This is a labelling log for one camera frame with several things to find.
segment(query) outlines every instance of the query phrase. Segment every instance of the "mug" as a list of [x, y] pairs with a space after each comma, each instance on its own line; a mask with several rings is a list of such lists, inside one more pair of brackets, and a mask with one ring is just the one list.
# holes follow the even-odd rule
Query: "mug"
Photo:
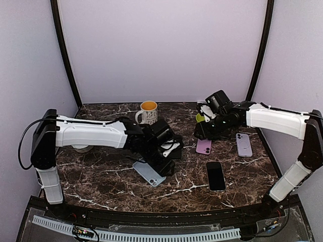
[[[158, 121], [158, 114], [157, 114], [157, 103], [154, 101], [145, 101], [140, 104], [140, 111], [136, 113], [135, 119], [136, 122], [139, 124], [153, 124]], [[138, 121], [138, 117], [142, 115], [142, 121]]]

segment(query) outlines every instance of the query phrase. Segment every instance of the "black smartphone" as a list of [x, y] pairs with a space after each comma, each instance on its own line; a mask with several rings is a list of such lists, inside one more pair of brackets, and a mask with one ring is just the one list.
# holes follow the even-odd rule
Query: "black smartphone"
[[216, 192], [224, 191], [226, 189], [226, 181], [224, 179], [221, 163], [208, 162], [206, 164], [206, 170], [209, 189]]

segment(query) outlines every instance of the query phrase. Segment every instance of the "lavender phone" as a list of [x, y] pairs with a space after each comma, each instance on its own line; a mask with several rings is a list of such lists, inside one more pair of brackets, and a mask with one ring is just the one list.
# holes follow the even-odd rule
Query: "lavender phone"
[[211, 153], [212, 140], [197, 139], [196, 153], [209, 155]]
[[236, 134], [238, 155], [242, 157], [251, 157], [252, 149], [247, 134]]

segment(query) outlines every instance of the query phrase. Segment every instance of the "wire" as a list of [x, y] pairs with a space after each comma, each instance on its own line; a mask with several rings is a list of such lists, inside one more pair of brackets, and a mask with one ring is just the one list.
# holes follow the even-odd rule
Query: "wire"
[[280, 233], [285, 227], [286, 227], [286, 225], [287, 225], [287, 223], [288, 223], [288, 221], [289, 221], [289, 217], [290, 217], [290, 209], [291, 209], [291, 204], [290, 204], [290, 195], [288, 195], [288, 215], [287, 215], [287, 219], [286, 219], [286, 222], [284, 223], [284, 225], [277, 231], [277, 232], [275, 232], [275, 233], [273, 233], [273, 234], [270, 234], [270, 235], [259, 235], [259, 234], [261, 234], [261, 233], [263, 233], [263, 232], [266, 232], [267, 231], [267, 229], [269, 228], [269, 227], [271, 227], [272, 226], [272, 224], [271, 225], [268, 225], [268, 226], [266, 226], [265, 228], [263, 228], [263, 230], [261, 230], [261, 231], [259, 231], [258, 233], [255, 233], [255, 234], [250, 234], [250, 235], [246, 235], [246, 234], [242, 234], [241, 235], [241, 237], [254, 237], [254, 238], [265, 238], [265, 237], [272, 237], [272, 236], [274, 236], [274, 235], [276, 235], [276, 234], [278, 234], [278, 233]]
[[279, 215], [279, 218], [278, 219], [281, 219], [282, 215], [281, 215], [280, 211], [278, 209], [276, 211], [277, 211], [277, 213]]
[[[268, 109], [272, 109], [275, 111], [283, 111], [283, 112], [290, 112], [290, 113], [294, 113], [294, 114], [299, 114], [302, 115], [301, 112], [295, 112], [295, 111], [291, 111], [291, 110], [286, 110], [286, 109], [281, 109], [281, 108], [277, 108], [277, 107], [269, 107], [268, 105], [264, 104], [263, 102], [260, 103], [263, 107], [268, 108]], [[312, 112], [309, 113], [303, 113], [304, 116], [310, 116], [310, 117], [317, 117], [321, 120], [323, 120], [323, 117], [318, 116], [317, 114], [313, 114]]]
[[86, 225], [84, 225], [84, 224], [79, 224], [79, 223], [77, 223], [77, 216], [76, 216], [76, 214], [75, 213], [71, 213], [70, 214], [70, 216], [72, 215], [73, 217], [75, 217], [75, 221], [76, 222], [70, 222], [70, 221], [67, 221], [67, 220], [64, 220], [64, 219], [61, 219], [61, 218], [58, 218], [52, 211], [50, 211], [50, 213], [56, 218], [56, 219], [58, 219], [58, 220], [61, 220], [61, 221], [63, 221], [63, 222], [66, 222], [66, 223], [72, 223], [74, 226], [78, 226], [78, 227], [83, 227], [83, 228], [87, 228], [87, 229], [90, 229], [91, 231], [93, 231], [94, 233], [95, 233], [95, 235], [96, 235], [96, 237], [97, 237], [97, 241], [96, 242], [100, 242], [100, 237], [99, 237], [99, 234], [95, 231], [95, 229], [93, 229], [93, 228], [91, 228], [91, 227], [89, 227], [89, 226], [86, 226]]
[[26, 135], [26, 133], [28, 132], [28, 130], [34, 126], [35, 124], [37, 123], [40, 123], [42, 121], [56, 121], [56, 122], [68, 122], [68, 123], [76, 123], [76, 124], [88, 124], [88, 125], [110, 125], [110, 124], [113, 124], [117, 121], [119, 121], [120, 119], [122, 119], [124, 117], [119, 117], [119, 118], [116, 118], [115, 120], [113, 121], [110, 121], [110, 122], [101, 122], [101, 123], [95, 123], [95, 122], [89, 122], [89, 121], [80, 121], [80, 120], [63, 120], [63, 119], [56, 119], [56, 118], [41, 118], [41, 119], [38, 119], [34, 122], [32, 122], [30, 125], [27, 126], [27, 128], [25, 129], [25, 131], [23, 132], [21, 138], [20, 138], [20, 141], [19, 141], [19, 145], [18, 145], [18, 161], [19, 161], [19, 164], [21, 166], [21, 168], [23, 168], [24, 170], [29, 170], [31, 167], [32, 167], [32, 164], [30, 164], [28, 167], [25, 167], [23, 164], [22, 164], [22, 161], [21, 161], [21, 146], [22, 146], [22, 142], [24, 140], [24, 137]]
[[27, 133], [27, 131], [35, 124], [37, 123], [40, 123], [42, 121], [57, 121], [55, 118], [41, 118], [41, 119], [38, 119], [34, 122], [32, 122], [30, 125], [28, 125], [28, 127], [25, 129], [25, 131], [22, 133], [22, 136], [20, 138], [20, 141], [19, 141], [19, 145], [18, 145], [18, 161], [19, 161], [19, 164], [21, 166], [21, 168], [23, 168], [24, 170], [29, 170], [31, 167], [32, 167], [32, 164], [30, 164], [28, 167], [25, 167], [23, 164], [22, 164], [22, 161], [21, 161], [21, 157], [20, 157], [20, 151], [21, 151], [21, 145], [22, 145], [22, 142], [24, 140], [24, 137]]
[[147, 163], [146, 161], [142, 161], [142, 160], [138, 160], [138, 159], [132, 158], [129, 155], [126, 155], [126, 158], [128, 158], [129, 160], [132, 160], [132, 161], [136, 161], [136, 162], [139, 162], [139, 163], [143, 163], [143, 164]]

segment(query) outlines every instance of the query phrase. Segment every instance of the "lavender wall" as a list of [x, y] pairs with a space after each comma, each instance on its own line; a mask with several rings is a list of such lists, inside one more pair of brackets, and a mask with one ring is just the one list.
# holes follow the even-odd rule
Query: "lavender wall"
[[[268, 46], [254, 96], [272, 106], [323, 111], [323, 2], [276, 1]], [[267, 131], [282, 171], [296, 160], [302, 142]], [[298, 189], [316, 241], [323, 241], [323, 168]]]
[[[50, 1], [1, 1], [0, 7], [0, 240], [15, 241], [30, 195], [34, 169], [23, 171], [17, 147], [26, 126], [48, 108], [74, 115], [77, 107], [65, 74]], [[22, 158], [30, 163], [31, 132]]]
[[266, 2], [60, 1], [82, 101], [244, 99]]

